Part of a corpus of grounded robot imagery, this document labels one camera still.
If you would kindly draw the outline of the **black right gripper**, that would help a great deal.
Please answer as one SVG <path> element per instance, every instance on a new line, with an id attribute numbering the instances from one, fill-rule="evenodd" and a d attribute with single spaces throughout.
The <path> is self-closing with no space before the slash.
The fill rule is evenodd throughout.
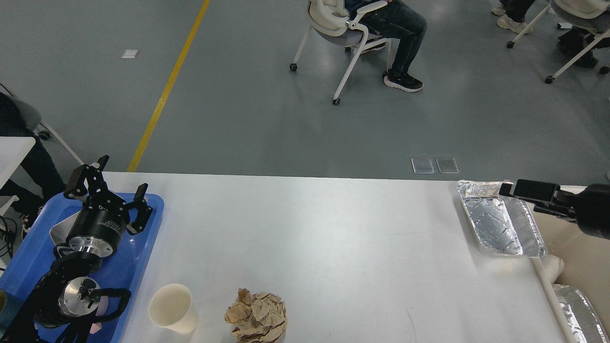
<path id="1" fill-rule="evenodd" d="M 499 195 L 535 203 L 535 212 L 563 220 L 576 220 L 578 228 L 589 236 L 610 238 L 608 184 L 591 184 L 574 194 L 562 190 L 558 184 L 518 179 L 515 183 L 504 182 Z"/>

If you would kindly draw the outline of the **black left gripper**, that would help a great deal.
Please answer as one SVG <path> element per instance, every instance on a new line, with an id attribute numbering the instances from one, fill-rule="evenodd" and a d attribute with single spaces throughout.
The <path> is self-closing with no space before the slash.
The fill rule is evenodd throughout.
<path id="1" fill-rule="evenodd" d="M 153 211 L 145 198 L 148 183 L 139 185 L 131 202 L 108 208 L 110 191 L 102 171 L 109 158 L 104 155 L 96 163 L 74 169 L 64 190 L 65 198 L 83 204 L 67 235 L 68 247 L 100 258 L 117 252 L 125 228 L 131 236 L 143 232 Z M 134 220 L 129 215 L 132 209 L 136 210 Z"/>

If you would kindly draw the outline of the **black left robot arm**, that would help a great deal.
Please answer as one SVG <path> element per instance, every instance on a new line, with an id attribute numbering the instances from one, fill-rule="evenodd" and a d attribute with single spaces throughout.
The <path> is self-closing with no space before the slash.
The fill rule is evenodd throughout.
<path id="1" fill-rule="evenodd" d="M 53 248 L 50 269 L 2 328 L 3 343 L 41 343 L 39 326 L 63 326 L 58 343 L 84 343 L 96 323 L 113 321 L 126 310 L 131 291 L 101 287 L 91 274 L 117 253 L 124 233 L 144 231 L 154 209 L 140 184 L 128 202 L 109 189 L 102 174 L 108 155 L 74 169 L 64 197 L 82 202 L 63 241 Z"/>

